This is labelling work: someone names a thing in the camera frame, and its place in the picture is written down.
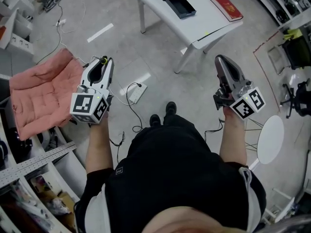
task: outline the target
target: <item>gray tile floor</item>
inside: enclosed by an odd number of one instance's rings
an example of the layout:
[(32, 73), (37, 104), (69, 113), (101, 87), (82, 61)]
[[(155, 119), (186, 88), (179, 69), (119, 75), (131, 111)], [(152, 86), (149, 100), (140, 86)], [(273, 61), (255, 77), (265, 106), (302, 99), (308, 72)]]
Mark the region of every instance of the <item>gray tile floor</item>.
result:
[[(267, 50), (282, 41), (278, 33), (271, 40), (266, 40), (275, 32), (277, 25), (257, 0), (231, 0), (244, 15), (244, 24), (226, 35), (212, 50), (204, 55), (196, 52), (185, 69), (176, 75), (172, 71), (182, 56), (180, 50), (185, 46), (176, 35), (148, 8), (145, 9), (147, 32), (139, 31), (138, 5), (136, 0), (62, 0), (62, 19), (67, 22), (64, 31), (76, 29), (75, 32), (62, 34), (62, 42), (76, 56), (88, 62), (92, 55), (108, 55), (115, 61), (115, 72), (111, 90), (126, 102), (124, 89), (136, 80), (144, 80), (148, 86), (146, 92), (133, 108), (142, 118), (143, 126), (149, 124), (150, 115), (157, 113), (163, 119), (165, 105), (173, 100), (177, 104), (178, 114), (193, 122), (203, 135), (205, 130), (218, 128), (218, 118), (223, 118), (217, 111), (212, 95), (217, 90), (219, 82), (216, 77), (214, 58), (224, 54), (236, 61), (247, 78), (259, 86), (267, 105), (253, 119), (264, 123), (270, 116), (279, 115), (285, 125), (285, 139), (281, 152), (268, 165), (259, 165), (256, 175), (263, 183), (268, 198), (268, 207), (278, 201), (272, 188), (294, 196), (299, 190), (303, 178), (305, 155), (308, 149), (311, 120), (300, 117), (296, 112), (286, 119), (286, 109), (279, 108), (277, 102), (283, 100), (283, 82), (293, 74), (286, 70), (277, 76), (267, 56)], [(83, 22), (84, 6), (86, 14)], [(42, 13), (35, 18), (35, 30), (31, 39), (35, 43), (35, 60), (41, 59), (52, 51), (58, 42), (56, 28), (53, 26), (61, 15), (61, 9), (56, 6), (50, 12)], [(97, 31), (112, 23), (113, 28), (88, 43), (87, 39)], [(265, 43), (255, 55), (253, 52)], [(276, 100), (264, 75), (267, 74)], [(295, 71), (300, 76), (305, 73)], [(125, 158), (131, 140), (135, 137), (132, 127), (139, 121), (133, 112), (117, 99), (113, 100), (109, 113), (109, 131), (113, 141), (119, 142), (125, 131), (125, 142), (120, 147), (119, 160)], [(255, 125), (248, 123), (248, 128)], [(78, 149), (76, 154), (84, 163), (88, 145), (88, 126), (68, 124), (64, 131), (75, 141)], [(256, 143), (257, 135), (246, 134), (246, 141)], [(213, 152), (219, 152), (222, 132), (207, 135), (207, 143)], [(114, 164), (116, 165), (117, 148), (112, 146)], [(256, 153), (248, 152), (248, 164), (256, 158)]]

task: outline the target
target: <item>black shoe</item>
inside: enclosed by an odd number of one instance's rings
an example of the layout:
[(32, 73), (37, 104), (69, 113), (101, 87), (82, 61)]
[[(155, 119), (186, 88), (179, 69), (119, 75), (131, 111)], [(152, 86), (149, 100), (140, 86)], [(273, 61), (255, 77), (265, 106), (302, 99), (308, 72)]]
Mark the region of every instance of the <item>black shoe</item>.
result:
[(169, 102), (166, 105), (166, 108), (165, 108), (166, 115), (175, 115), (176, 111), (177, 111), (177, 106), (174, 102)]
[(160, 120), (160, 118), (159, 118), (159, 116), (157, 114), (153, 114), (150, 117), (149, 123), (150, 123), (150, 127), (160, 126), (161, 125), (161, 120)]

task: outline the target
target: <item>pink cushion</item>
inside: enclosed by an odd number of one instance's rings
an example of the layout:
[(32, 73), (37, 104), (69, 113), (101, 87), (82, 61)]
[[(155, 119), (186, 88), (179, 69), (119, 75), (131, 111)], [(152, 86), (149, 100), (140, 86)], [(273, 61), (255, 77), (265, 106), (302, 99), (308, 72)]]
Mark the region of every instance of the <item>pink cushion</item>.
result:
[(21, 140), (67, 123), (71, 95), (82, 72), (72, 54), (61, 49), (47, 62), (11, 78), (11, 100)]

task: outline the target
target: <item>round white stool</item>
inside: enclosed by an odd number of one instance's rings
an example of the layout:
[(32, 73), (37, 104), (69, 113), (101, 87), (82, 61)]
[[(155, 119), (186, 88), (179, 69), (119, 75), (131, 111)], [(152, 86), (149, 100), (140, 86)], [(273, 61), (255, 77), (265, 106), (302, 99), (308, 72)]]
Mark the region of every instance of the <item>round white stool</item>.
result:
[(252, 119), (250, 120), (261, 127), (261, 129), (258, 129), (260, 130), (258, 143), (253, 145), (245, 143), (247, 147), (252, 147), (257, 152), (257, 160), (249, 167), (250, 170), (254, 170), (259, 162), (268, 164), (276, 158), (284, 140), (284, 124), (279, 116), (270, 117), (264, 125)]

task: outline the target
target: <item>white power strip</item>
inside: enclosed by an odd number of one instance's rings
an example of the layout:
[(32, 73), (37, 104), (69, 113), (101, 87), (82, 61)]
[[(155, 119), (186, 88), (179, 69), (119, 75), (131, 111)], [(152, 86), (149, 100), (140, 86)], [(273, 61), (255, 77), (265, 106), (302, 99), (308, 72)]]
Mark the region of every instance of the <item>white power strip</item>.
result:
[(132, 95), (130, 96), (129, 100), (133, 103), (137, 103), (142, 94), (147, 89), (147, 86), (143, 83), (140, 83), (141, 87), (137, 86), (136, 89), (133, 91)]

